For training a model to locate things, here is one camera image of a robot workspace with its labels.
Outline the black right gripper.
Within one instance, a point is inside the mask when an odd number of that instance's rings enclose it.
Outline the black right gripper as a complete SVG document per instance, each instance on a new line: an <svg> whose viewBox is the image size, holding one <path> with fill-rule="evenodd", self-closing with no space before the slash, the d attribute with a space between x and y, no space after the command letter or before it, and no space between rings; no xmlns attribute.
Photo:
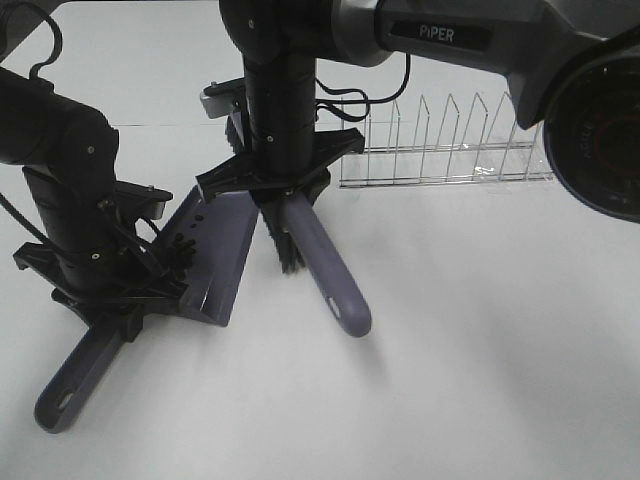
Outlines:
<svg viewBox="0 0 640 480"><path fill-rule="evenodd" d="M345 154L361 154L364 136L357 128L315 132L314 89L271 91L248 89L248 125L244 143L252 154L236 154L196 176L202 199L247 191L260 181L255 173L273 179L295 179L313 165L330 165Z"/></svg>

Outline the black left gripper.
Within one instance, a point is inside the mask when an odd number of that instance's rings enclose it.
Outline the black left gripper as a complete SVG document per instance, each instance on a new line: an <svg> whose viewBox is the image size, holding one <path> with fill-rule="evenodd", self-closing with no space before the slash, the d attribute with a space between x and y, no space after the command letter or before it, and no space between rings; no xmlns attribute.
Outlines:
<svg viewBox="0 0 640 480"><path fill-rule="evenodd" d="M54 301L89 327L114 321L125 342L142 331L143 306L148 313L180 311L188 285L165 279L164 248L136 231L137 221L154 220L121 213L114 191L82 201L69 189L36 189L34 200L46 238L24 243L13 259L54 286Z"/></svg>

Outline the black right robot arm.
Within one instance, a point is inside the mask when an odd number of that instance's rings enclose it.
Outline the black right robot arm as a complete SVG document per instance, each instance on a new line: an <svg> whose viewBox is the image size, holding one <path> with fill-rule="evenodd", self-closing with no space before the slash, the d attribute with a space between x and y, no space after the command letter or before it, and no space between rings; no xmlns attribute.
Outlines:
<svg viewBox="0 0 640 480"><path fill-rule="evenodd" d="M197 182L205 199L298 190L363 138L318 133L320 59L362 67L391 53L492 72L517 124L544 127L549 164L579 201L639 218L639 5L635 1L223 1L242 78L207 88L238 111L244 149Z"/></svg>

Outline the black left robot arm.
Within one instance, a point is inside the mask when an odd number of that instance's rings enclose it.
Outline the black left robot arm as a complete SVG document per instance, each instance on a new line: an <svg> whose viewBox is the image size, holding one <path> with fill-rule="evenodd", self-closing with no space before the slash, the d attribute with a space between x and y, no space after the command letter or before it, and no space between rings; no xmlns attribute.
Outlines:
<svg viewBox="0 0 640 480"><path fill-rule="evenodd" d="M14 254L54 286L90 327L106 324L126 342L143 326L146 303L173 302L170 254L136 230L164 213L171 192L117 179L119 132L96 108L61 96L32 73L1 72L1 161L19 166L43 226L7 199L6 211L34 237Z"/></svg>

